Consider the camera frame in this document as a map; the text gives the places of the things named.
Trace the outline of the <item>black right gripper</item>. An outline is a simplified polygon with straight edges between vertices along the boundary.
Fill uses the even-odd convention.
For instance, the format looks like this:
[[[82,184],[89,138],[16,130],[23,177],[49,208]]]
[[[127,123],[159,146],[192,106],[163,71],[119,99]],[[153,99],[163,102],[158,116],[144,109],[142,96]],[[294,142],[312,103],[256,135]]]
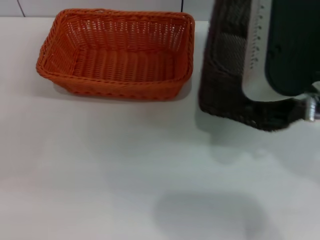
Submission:
[[[264,72],[271,87],[283,96],[297,96],[289,119],[319,122],[318,0],[272,1],[265,60]]]

